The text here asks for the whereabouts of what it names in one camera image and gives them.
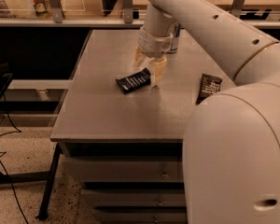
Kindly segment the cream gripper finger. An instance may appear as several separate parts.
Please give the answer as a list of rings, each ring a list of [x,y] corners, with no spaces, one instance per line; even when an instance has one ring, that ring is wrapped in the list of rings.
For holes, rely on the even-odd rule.
[[[167,59],[165,57],[152,59],[148,63],[148,70],[151,73],[151,83],[153,86],[157,86],[160,83],[166,64]]]
[[[134,50],[133,67],[149,68],[149,58],[142,52],[142,50],[140,50],[139,47],[136,47]]]

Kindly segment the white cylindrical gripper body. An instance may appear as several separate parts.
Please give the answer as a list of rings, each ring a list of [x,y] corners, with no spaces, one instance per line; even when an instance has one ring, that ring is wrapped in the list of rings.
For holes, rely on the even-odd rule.
[[[150,34],[144,27],[141,27],[138,36],[138,48],[149,58],[160,57],[170,50],[172,39],[172,34],[155,36]]]

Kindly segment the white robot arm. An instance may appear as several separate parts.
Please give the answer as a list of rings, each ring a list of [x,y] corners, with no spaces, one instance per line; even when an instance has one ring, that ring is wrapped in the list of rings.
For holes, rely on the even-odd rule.
[[[188,224],[280,224],[280,41],[205,0],[148,0],[139,48],[158,57],[180,23],[234,87],[191,113]]]

